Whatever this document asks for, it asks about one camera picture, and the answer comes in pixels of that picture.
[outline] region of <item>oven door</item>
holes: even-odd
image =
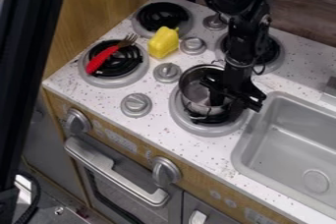
[[[92,207],[118,224],[179,224],[183,191],[160,189],[151,172],[105,144],[85,135],[67,139],[77,160]]]

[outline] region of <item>oven handle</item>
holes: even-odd
[[[151,206],[162,207],[169,199],[169,195],[162,189],[157,189],[153,194],[150,194],[113,171],[113,159],[100,153],[82,140],[74,137],[68,138],[65,143],[65,149],[71,156],[79,160],[92,172],[100,174],[132,196],[135,196]]]

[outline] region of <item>wooden cabinet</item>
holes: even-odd
[[[139,138],[123,131],[122,129],[107,123],[101,118],[86,111],[84,108],[81,108],[80,106],[73,104],[49,91],[47,91],[47,96],[58,119],[61,121],[65,120],[67,110],[69,108],[79,109],[87,116],[90,122],[95,122],[96,125],[99,125],[99,129],[93,128],[93,130],[89,132],[92,137],[130,157],[138,164],[151,169],[150,159],[152,157],[163,156],[171,160],[179,167],[181,173],[183,174],[183,179],[180,183],[178,183],[178,186],[189,192],[191,195],[196,196],[197,198],[216,208],[220,212],[223,212],[242,223],[251,223],[246,219],[247,209],[262,215],[265,218],[274,221],[275,223],[295,223],[281,214],[256,202],[250,197],[233,190],[224,183],[211,178],[206,173],[206,171],[198,170],[199,168],[196,168],[194,165],[187,164],[181,158],[173,156],[159,147],[152,146],[147,142],[144,142],[143,140],[140,140]],[[105,134],[103,134],[106,132],[106,130],[123,137],[124,139],[128,140],[128,145],[131,144],[137,148],[129,149],[126,145],[121,144],[119,141],[112,141]],[[213,192],[217,192],[219,195],[221,195],[221,197],[213,196]],[[233,207],[232,204],[226,203],[226,199],[233,201],[235,203],[235,207]]]
[[[44,77],[48,78],[147,0],[64,0]]]

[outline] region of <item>black coil burner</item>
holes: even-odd
[[[137,15],[140,24],[148,31],[157,31],[161,27],[176,28],[189,18],[185,9],[168,2],[149,4],[143,7]]]
[[[228,36],[225,36],[222,42],[223,52],[227,52],[228,49]],[[269,48],[266,53],[256,59],[256,65],[267,65],[275,61],[280,55],[280,45],[271,37],[269,37]]]
[[[89,50],[88,59],[91,60],[108,47],[115,46],[120,40],[106,40],[95,45]],[[142,62],[142,52],[136,46],[128,46],[119,51],[109,59],[93,74],[95,77],[117,78],[123,77],[134,71]]]

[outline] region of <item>wall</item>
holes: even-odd
[[[268,0],[273,27],[336,46],[336,0]]]

